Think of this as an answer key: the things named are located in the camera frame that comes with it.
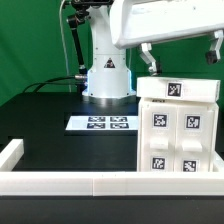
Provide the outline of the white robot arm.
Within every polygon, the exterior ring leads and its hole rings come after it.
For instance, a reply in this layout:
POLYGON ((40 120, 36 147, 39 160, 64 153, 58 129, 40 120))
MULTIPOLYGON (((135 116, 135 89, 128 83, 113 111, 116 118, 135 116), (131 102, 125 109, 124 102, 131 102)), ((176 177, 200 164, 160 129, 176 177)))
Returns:
POLYGON ((67 19, 74 42, 79 46, 77 28, 89 22, 92 30, 93 64, 81 68, 82 96, 94 102, 130 99, 131 71, 126 51, 141 49, 150 73, 161 72, 150 54, 152 46, 179 39, 211 35, 206 61, 220 60, 224 41, 224 0, 70 0, 75 14, 67 19))

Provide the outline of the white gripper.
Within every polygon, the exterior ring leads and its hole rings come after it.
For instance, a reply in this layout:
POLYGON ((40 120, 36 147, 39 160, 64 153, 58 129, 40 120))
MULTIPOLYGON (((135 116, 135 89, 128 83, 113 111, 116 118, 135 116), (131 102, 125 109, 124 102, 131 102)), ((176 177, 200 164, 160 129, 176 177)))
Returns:
POLYGON ((117 48, 140 45, 140 57, 151 76, 162 72, 150 43, 213 32, 205 54, 211 65, 221 60, 224 41, 224 0, 115 0, 110 10, 112 43, 117 48))

